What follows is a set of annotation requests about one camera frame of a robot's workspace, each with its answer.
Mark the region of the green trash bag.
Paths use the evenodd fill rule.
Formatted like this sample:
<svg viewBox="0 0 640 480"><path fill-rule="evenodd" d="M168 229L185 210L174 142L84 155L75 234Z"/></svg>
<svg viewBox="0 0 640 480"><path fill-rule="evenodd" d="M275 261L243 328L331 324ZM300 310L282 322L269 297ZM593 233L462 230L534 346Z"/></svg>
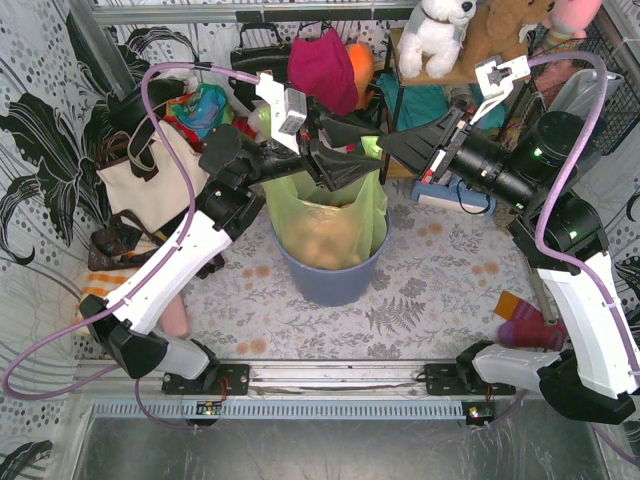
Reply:
<svg viewBox="0 0 640 480"><path fill-rule="evenodd" d="M307 164L262 184L275 234L295 260L340 270L379 250L388 233L388 197L378 180L384 166L380 135L353 114L309 104L299 134Z"/></svg>

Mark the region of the blue trash bin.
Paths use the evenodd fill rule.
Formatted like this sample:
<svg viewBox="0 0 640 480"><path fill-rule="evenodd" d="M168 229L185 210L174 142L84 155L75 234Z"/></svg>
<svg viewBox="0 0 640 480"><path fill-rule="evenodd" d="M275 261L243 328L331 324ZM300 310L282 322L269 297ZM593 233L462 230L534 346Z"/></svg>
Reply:
<svg viewBox="0 0 640 480"><path fill-rule="evenodd" d="M297 291L319 306L340 307L356 302L372 282L378 260L391 237L393 215L390 208L386 211L385 221L387 231L378 250L366 261L342 270L322 270L299 262L286 252L274 228L271 230Z"/></svg>

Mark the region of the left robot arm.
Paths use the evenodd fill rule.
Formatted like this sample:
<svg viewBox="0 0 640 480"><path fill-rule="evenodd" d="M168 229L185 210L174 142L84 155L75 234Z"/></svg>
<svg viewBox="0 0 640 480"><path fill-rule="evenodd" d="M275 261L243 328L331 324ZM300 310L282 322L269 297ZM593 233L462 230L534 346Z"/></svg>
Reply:
<svg viewBox="0 0 640 480"><path fill-rule="evenodd" d="M130 281L104 298L90 295L81 302L93 338L132 379L160 371L185 382L189 392L211 392L221 383L219 360L196 340L158 332L161 314L253 223L265 200L252 186L306 172L329 191L347 187L382 164L343 147L379 134L357 117L340 117L319 104L292 131L292 148L276 139L258 143L229 124L213 128L200 159L209 181L194 207Z"/></svg>

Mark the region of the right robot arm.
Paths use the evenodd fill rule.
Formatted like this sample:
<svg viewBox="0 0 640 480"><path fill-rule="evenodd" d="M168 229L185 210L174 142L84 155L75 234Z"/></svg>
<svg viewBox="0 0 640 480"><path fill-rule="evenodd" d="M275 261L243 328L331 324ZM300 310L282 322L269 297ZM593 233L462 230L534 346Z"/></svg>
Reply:
<svg viewBox="0 0 640 480"><path fill-rule="evenodd" d="M596 209L564 186L549 215L552 185L584 123L542 115L513 150L483 136L458 107L425 125L381 136L378 145L423 180L443 173L506 203L509 232L550 291L568 349L525 351L480 341L456 360L468 390L505 384L544 397L562 416L618 425L636 409L639 352L615 300L608 239Z"/></svg>

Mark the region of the magenta cloth bag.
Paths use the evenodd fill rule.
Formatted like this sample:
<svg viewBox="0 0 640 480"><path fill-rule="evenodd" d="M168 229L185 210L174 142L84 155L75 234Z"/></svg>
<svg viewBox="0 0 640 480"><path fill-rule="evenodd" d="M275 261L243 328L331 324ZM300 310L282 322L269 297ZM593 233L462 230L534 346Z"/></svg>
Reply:
<svg viewBox="0 0 640 480"><path fill-rule="evenodd" d="M287 66L288 80L331 112L344 116L355 110L358 90L346 47L330 27L312 41L296 37Z"/></svg>

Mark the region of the cream canvas tote bag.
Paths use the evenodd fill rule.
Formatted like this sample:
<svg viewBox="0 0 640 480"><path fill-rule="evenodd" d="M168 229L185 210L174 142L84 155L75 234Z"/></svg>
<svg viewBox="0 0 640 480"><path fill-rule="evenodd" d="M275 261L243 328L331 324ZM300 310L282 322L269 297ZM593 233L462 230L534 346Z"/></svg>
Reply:
<svg viewBox="0 0 640 480"><path fill-rule="evenodd" d="M186 170L194 193L200 194L209 179L199 166L201 154L169 123L161 120L159 125ZM114 214L131 210L147 230L157 231L188 208L189 195L179 169L157 134L152 135L150 151L156 169L145 177L135 176L128 160L117 160L99 169L98 175L106 186Z"/></svg>

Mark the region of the cream plush sheep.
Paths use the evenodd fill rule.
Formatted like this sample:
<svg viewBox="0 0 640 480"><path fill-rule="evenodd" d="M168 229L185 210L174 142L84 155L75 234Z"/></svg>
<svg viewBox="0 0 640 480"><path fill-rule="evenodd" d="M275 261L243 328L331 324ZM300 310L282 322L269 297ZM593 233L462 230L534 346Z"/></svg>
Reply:
<svg viewBox="0 0 640 480"><path fill-rule="evenodd" d="M271 137L271 107L265 101L255 103L254 110L248 116L248 125L257 134L269 139Z"/></svg>

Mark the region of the grey patterned sneaker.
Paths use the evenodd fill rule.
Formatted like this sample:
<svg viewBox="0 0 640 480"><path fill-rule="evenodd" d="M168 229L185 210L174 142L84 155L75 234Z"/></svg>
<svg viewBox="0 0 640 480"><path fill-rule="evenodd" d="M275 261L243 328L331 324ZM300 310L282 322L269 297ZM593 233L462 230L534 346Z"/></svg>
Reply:
<svg viewBox="0 0 640 480"><path fill-rule="evenodd" d="M475 98L468 84L445 85L446 97L449 103L463 101L467 104L474 104Z"/></svg>

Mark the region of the crumpled brown paper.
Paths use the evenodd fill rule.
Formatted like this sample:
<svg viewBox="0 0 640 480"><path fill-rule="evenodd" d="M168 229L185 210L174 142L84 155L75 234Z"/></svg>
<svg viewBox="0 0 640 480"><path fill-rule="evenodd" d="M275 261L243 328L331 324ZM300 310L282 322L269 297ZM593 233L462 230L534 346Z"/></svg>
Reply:
<svg viewBox="0 0 640 480"><path fill-rule="evenodd" d="M368 213L353 204L308 207L283 236L287 253L322 270L347 269L365 260L371 245Z"/></svg>

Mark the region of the yellow plush duck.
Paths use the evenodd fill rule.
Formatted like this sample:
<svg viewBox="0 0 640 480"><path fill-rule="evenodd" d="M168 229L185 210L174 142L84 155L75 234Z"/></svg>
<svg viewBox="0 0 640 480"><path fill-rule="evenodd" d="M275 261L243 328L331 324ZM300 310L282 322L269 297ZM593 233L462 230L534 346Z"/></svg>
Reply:
<svg viewBox="0 0 640 480"><path fill-rule="evenodd" d="M513 150L520 139L524 125L522 123L511 123L508 125L501 140L501 145L508 150Z"/></svg>

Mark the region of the white plush dog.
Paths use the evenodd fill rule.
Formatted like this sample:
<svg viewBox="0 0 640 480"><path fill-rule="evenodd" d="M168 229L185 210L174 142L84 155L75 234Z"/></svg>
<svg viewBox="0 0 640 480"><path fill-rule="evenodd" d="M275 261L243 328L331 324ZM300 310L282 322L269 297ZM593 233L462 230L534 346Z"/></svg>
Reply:
<svg viewBox="0 0 640 480"><path fill-rule="evenodd" d="M433 79L446 76L457 61L475 13L475 1L420 1L398 42L400 74L404 78L416 78L424 71Z"/></svg>

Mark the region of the brown teddy bear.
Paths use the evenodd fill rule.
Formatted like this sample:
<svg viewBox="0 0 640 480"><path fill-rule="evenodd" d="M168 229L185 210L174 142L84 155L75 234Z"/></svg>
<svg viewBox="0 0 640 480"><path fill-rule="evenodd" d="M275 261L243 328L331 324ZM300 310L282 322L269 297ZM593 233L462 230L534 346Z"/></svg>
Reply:
<svg viewBox="0 0 640 480"><path fill-rule="evenodd" d="M461 70L473 76L477 64L494 56L509 61L526 55L521 32L526 36L529 27L547 20L554 6L552 0L493 0L479 6L467 28Z"/></svg>

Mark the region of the silver foil pouch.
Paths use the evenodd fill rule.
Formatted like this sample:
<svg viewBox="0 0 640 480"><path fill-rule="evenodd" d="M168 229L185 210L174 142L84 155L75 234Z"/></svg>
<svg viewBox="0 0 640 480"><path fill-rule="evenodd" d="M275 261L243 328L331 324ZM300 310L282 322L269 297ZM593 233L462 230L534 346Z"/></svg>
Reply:
<svg viewBox="0 0 640 480"><path fill-rule="evenodd" d="M582 69L574 73L564 83L547 111L566 112L585 120L597 94L596 71L594 69Z"/></svg>

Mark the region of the black hat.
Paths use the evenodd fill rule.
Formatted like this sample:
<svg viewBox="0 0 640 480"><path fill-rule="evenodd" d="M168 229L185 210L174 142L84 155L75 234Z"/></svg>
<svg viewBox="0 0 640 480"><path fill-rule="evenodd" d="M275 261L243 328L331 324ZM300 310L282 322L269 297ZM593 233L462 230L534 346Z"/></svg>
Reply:
<svg viewBox="0 0 640 480"><path fill-rule="evenodd" d="M157 111L161 104L181 96L185 92L185 84L177 79L155 79L148 83L147 90L149 102ZM113 129L131 134L147 115L141 87L122 100L111 100L108 109L108 119Z"/></svg>

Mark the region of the blue handled mop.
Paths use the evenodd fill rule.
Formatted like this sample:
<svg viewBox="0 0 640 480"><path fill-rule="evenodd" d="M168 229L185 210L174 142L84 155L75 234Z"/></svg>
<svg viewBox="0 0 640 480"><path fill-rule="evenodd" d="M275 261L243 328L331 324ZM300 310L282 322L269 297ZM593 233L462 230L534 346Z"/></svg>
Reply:
<svg viewBox="0 0 640 480"><path fill-rule="evenodd" d="M447 184L424 184L417 181L411 192L417 203L470 215L492 215L496 200L490 195L469 189L464 181L453 176Z"/></svg>

